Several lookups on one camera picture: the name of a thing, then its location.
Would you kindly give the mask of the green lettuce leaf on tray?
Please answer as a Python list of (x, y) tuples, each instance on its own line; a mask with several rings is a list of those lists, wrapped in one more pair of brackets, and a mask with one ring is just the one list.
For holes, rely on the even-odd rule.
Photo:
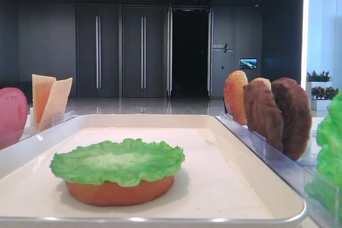
[(68, 153), (56, 153), (50, 162), (52, 173), (66, 182), (101, 185), (104, 182), (132, 187), (141, 181), (155, 182), (175, 175), (185, 160), (183, 148), (165, 141), (145, 143), (126, 138), (78, 146)]

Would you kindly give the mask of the brown meat patty left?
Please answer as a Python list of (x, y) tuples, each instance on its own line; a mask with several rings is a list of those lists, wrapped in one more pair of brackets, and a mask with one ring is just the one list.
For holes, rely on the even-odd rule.
[(244, 109), (249, 131), (265, 137), (267, 143), (279, 151), (283, 150), (282, 113), (276, 105), (271, 91), (271, 82), (266, 78), (255, 78), (244, 90)]

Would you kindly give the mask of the pale yellow cheese slice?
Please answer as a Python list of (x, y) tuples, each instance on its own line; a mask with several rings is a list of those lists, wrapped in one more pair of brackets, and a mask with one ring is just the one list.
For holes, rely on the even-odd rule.
[(53, 83), (46, 103), (41, 122), (58, 114), (64, 114), (71, 91), (73, 78), (59, 80)]

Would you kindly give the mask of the dark brown meat patty right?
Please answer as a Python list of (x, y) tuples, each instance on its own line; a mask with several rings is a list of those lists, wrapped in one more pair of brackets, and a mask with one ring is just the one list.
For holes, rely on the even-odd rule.
[(283, 77), (271, 83), (276, 105), (283, 118), (283, 154), (298, 160), (310, 138), (312, 115), (305, 90), (293, 79)]

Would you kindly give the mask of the orange cheese slice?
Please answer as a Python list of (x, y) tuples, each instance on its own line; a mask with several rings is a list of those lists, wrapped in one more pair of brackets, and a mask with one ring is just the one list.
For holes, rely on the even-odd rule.
[(40, 123), (52, 85), (56, 81), (55, 77), (32, 74), (33, 125)]

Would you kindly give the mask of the green lettuce leaf standing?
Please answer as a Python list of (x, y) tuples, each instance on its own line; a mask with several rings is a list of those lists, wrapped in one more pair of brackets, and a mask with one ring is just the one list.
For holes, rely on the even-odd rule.
[(339, 203), (341, 219), (341, 94), (328, 106), (328, 116), (317, 126), (316, 142), (321, 150), (317, 156), (317, 171), (334, 182), (330, 187), (315, 178), (306, 186), (307, 194), (318, 200), (331, 213)]

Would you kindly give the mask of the golden bun slice left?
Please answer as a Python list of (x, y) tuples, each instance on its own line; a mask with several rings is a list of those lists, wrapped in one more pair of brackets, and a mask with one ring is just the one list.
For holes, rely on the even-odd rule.
[(224, 103), (227, 112), (240, 125), (247, 125), (243, 89), (247, 84), (247, 76), (241, 70), (236, 70), (229, 74), (224, 84)]

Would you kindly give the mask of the dark double door middle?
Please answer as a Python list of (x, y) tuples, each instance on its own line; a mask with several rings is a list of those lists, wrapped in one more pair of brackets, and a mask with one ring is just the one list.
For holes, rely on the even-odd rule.
[(123, 8), (123, 96), (164, 95), (164, 10)]

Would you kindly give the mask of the dark double door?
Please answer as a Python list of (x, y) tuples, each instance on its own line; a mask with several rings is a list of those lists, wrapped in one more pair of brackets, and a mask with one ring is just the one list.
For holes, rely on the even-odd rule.
[(164, 10), (123, 8), (123, 96), (164, 95)]
[(77, 15), (77, 92), (79, 97), (119, 96), (119, 10), (79, 5)]

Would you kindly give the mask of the white rectangular tray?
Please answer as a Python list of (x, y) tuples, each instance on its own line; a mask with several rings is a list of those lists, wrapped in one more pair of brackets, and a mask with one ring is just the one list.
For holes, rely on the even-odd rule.
[[(183, 148), (162, 197), (130, 207), (75, 200), (55, 177), (55, 153), (140, 138)], [(80, 115), (1, 151), (1, 227), (299, 227), (305, 200), (217, 118)]]

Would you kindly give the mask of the dark double door left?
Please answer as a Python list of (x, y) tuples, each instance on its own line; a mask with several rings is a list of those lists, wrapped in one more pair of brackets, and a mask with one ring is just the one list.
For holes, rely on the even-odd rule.
[(119, 10), (79, 5), (77, 15), (77, 92), (79, 97), (119, 96)]

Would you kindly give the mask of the bottom bun slice on tray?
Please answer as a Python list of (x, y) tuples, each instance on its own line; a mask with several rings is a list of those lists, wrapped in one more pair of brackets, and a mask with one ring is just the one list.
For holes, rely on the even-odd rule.
[(147, 203), (167, 193), (173, 184), (174, 176), (166, 176), (153, 182), (142, 180), (131, 187), (123, 187), (109, 181), (101, 185), (66, 182), (69, 193), (78, 201), (100, 207)]

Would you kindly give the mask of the white planter with flowers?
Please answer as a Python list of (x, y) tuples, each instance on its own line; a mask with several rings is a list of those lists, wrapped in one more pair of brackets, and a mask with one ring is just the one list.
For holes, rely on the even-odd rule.
[(312, 110), (324, 111), (332, 99), (339, 93), (339, 89), (333, 86), (333, 79), (329, 71), (307, 72), (306, 91), (310, 99)]

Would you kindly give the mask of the wall display screen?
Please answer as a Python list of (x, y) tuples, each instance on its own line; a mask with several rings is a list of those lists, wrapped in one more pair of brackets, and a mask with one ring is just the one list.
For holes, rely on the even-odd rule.
[(257, 69), (258, 60), (257, 59), (240, 59), (239, 60), (239, 68), (240, 69)]

